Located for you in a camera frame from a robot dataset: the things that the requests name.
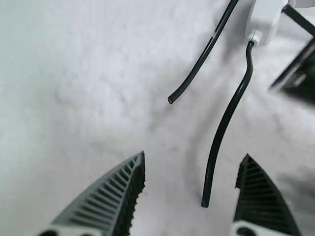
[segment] mounting hole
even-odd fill
[[[240,236],[256,236],[256,233],[247,227],[238,228],[236,233]]]
[[[57,236],[58,233],[54,230],[46,230],[42,232],[39,236]]]

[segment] ribbed rubber pad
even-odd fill
[[[244,220],[284,234],[301,235],[280,191],[248,154],[240,165],[236,187],[241,192],[234,221]]]
[[[129,235],[136,199],[144,188],[141,152],[103,175],[81,193],[53,224],[92,227],[104,236]]]

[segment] white connector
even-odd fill
[[[283,7],[288,0],[254,0],[246,26],[246,40],[267,45],[276,34]]]

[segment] white fabric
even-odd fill
[[[141,150],[146,187],[132,236],[227,235],[246,153],[314,235],[315,110],[268,90],[311,38],[287,17],[271,44],[253,51],[253,78],[222,142],[210,206],[200,206],[211,142],[246,70],[250,2],[239,2],[191,86],[169,105],[227,0],[1,1],[1,235],[49,224]]]

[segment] black cable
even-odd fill
[[[205,62],[206,58],[210,54],[211,50],[213,49],[215,43],[217,42],[217,39],[219,38],[223,28],[225,27],[225,24],[232,14],[234,7],[236,6],[238,0],[231,0],[229,5],[227,6],[216,30],[214,35],[209,40],[206,48],[203,50],[200,58],[196,62],[195,66],[192,68],[192,71],[188,74],[187,78],[184,80],[184,82],[178,87],[178,89],[175,90],[169,97],[168,102],[172,104],[176,101],[177,98],[179,98],[180,95],[187,89],[189,84],[192,82],[196,74],[198,73],[199,69],[201,68],[202,64]]]
[[[306,20],[298,11],[296,11],[290,4],[285,5],[282,12],[294,20],[300,27],[305,29],[313,37],[315,37],[315,27]]]
[[[210,201],[210,195],[211,195],[211,188],[212,188],[212,181],[213,181],[213,175],[215,171],[215,165],[216,160],[218,156],[218,152],[220,149],[220,145],[224,136],[224,133],[226,131],[226,128],[232,118],[232,115],[241,100],[247,85],[249,84],[252,72],[253,72],[253,65],[252,65],[252,48],[254,46],[254,42],[250,41],[247,45],[246,49],[246,59],[247,59],[247,70],[245,73],[245,76],[243,80],[241,81],[240,85],[238,86],[236,92],[234,93],[232,100],[227,106],[227,109],[224,112],[224,115],[222,117],[222,120],[219,124],[219,127],[217,129],[216,135],[213,139],[208,164],[207,164],[207,170],[206,170],[206,176],[205,176],[205,182],[203,186],[203,195],[202,195],[202,207],[208,207],[209,201]]]

